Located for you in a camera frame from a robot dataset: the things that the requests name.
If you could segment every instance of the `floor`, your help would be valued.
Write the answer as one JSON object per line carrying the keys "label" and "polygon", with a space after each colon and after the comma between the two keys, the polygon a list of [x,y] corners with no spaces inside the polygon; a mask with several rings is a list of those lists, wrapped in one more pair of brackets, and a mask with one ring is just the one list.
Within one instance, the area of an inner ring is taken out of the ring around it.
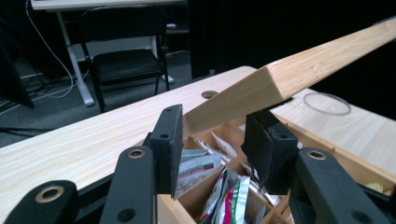
{"label": "floor", "polygon": [[[196,81],[191,78],[190,53],[187,50],[167,54],[167,63],[168,74],[175,80],[175,83],[170,85],[171,90]],[[51,85],[44,85],[45,77],[36,75],[35,71],[29,68],[29,63],[22,59],[16,62],[16,66],[20,74],[32,75],[24,78],[23,83],[32,94],[35,108],[15,105],[0,98],[0,147],[100,115],[97,104],[90,107],[83,104],[78,88],[71,87],[70,78],[65,77]],[[84,80],[95,100],[89,74]],[[106,110],[153,96],[153,81],[127,90],[105,93]],[[160,81],[159,94],[161,92],[165,92],[163,80]]]}

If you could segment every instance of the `chair seat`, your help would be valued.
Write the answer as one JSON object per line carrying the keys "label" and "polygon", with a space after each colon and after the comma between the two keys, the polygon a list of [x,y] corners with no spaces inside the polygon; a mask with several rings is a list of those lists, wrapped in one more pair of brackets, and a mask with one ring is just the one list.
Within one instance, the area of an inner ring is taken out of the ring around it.
{"label": "chair seat", "polygon": [[92,66],[101,82],[134,79],[161,73],[162,67],[150,49],[133,49],[109,52],[93,58]]}

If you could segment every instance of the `light wood tabletop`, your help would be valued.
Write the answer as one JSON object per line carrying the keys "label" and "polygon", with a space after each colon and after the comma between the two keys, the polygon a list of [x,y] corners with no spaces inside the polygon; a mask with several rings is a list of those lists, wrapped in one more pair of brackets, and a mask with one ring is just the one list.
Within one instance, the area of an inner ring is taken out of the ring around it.
{"label": "light wood tabletop", "polygon": [[[32,188],[50,180],[67,179],[78,189],[114,172],[119,154],[151,132],[163,109],[183,105],[187,113],[206,99],[205,91],[224,91],[256,69],[243,66],[208,77],[131,105],[85,119],[58,130],[0,148],[0,221]],[[302,125],[302,96],[272,111],[290,123]],[[314,133],[357,157],[396,176],[396,122],[352,106],[342,134]],[[164,207],[160,207],[160,216]]]}

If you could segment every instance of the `wooden plank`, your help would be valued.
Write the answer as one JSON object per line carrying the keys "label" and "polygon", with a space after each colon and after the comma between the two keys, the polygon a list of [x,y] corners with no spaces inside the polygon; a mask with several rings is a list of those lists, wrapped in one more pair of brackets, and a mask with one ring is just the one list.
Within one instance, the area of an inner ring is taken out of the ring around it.
{"label": "wooden plank", "polygon": [[184,136],[276,105],[396,38],[396,19],[269,63],[184,116]]}

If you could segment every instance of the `black backdrop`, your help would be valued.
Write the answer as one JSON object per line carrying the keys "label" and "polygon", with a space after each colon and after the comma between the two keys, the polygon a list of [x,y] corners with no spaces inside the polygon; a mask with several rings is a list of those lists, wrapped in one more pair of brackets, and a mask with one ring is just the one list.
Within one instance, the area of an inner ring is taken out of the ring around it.
{"label": "black backdrop", "polygon": [[[391,1],[193,0],[188,7],[193,77],[259,68],[396,15]],[[395,56],[396,43],[387,44],[312,89],[396,119]]]}

